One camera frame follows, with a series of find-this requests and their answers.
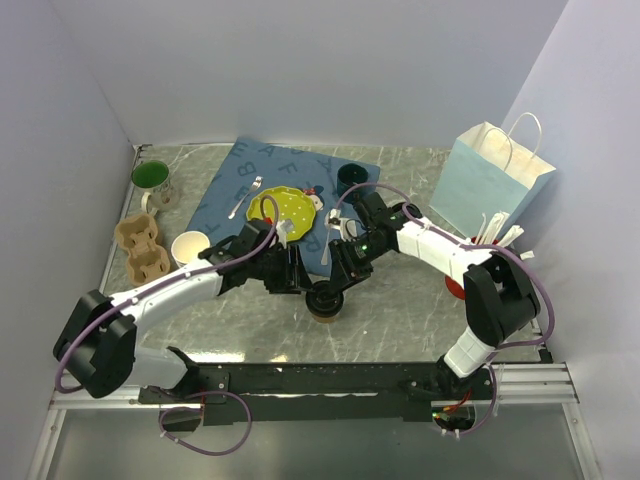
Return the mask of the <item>black plastic cup lid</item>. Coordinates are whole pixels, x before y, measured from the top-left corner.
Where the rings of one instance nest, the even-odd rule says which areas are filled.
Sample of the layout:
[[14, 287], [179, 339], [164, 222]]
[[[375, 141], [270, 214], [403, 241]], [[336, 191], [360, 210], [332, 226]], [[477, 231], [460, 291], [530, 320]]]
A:
[[320, 283], [319, 293], [317, 295], [305, 295], [305, 303], [307, 309], [312, 314], [331, 316], [339, 314], [344, 305], [344, 294], [339, 297], [328, 299], [326, 297], [326, 289], [328, 280], [317, 281]]

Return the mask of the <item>brown paper coffee cup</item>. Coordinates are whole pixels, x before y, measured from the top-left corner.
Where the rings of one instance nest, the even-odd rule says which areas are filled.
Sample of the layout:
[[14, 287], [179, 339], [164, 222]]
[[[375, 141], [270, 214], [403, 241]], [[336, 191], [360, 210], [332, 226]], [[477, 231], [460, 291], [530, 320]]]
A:
[[331, 316], [322, 316], [322, 315], [316, 315], [316, 314], [312, 314], [312, 318], [321, 324], [331, 324], [334, 323], [338, 318], [339, 315], [331, 315]]

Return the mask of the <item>stack of brown paper cups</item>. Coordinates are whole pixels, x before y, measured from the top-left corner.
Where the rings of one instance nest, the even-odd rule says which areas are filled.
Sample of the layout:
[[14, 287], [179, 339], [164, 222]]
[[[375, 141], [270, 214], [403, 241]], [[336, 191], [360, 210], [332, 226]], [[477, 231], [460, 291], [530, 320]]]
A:
[[185, 266], [198, 254], [210, 247], [209, 238], [199, 231], [186, 231], [172, 242], [170, 247], [171, 256], [178, 268]]

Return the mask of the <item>stack of black cup lids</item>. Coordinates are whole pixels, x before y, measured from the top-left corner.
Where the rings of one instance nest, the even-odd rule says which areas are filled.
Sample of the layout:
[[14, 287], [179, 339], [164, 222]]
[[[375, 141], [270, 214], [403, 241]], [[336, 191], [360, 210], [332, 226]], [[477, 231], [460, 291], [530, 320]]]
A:
[[421, 211], [412, 203], [398, 202], [391, 207], [395, 215], [401, 216], [406, 221], [420, 221], [422, 218]]

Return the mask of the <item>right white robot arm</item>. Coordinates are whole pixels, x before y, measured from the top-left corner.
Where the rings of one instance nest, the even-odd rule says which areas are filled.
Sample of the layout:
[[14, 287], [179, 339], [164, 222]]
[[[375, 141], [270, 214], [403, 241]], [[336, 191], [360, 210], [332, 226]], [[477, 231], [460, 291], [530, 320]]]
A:
[[521, 260], [508, 249], [454, 237], [427, 218], [412, 219], [411, 209], [401, 204], [389, 207], [377, 193], [361, 198], [354, 209], [365, 231], [329, 242], [331, 274], [307, 295], [309, 310], [316, 316], [337, 315], [344, 291], [368, 279], [373, 260], [390, 251], [433, 267], [462, 287], [467, 325], [438, 359], [430, 383], [444, 396], [460, 398], [491, 355], [540, 313], [534, 284]]

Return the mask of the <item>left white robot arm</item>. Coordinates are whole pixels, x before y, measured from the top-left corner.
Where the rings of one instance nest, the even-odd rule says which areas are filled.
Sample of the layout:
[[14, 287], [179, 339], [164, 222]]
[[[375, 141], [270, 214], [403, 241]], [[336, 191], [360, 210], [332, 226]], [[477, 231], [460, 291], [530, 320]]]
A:
[[58, 371], [71, 374], [94, 398], [138, 385], [188, 401], [197, 393], [198, 364], [175, 347], [154, 350], [140, 341], [177, 312], [249, 279], [261, 281], [271, 294], [300, 294], [313, 287], [299, 247], [283, 245], [275, 226], [253, 219], [239, 234], [147, 285], [111, 296], [98, 290], [83, 295], [53, 347]]

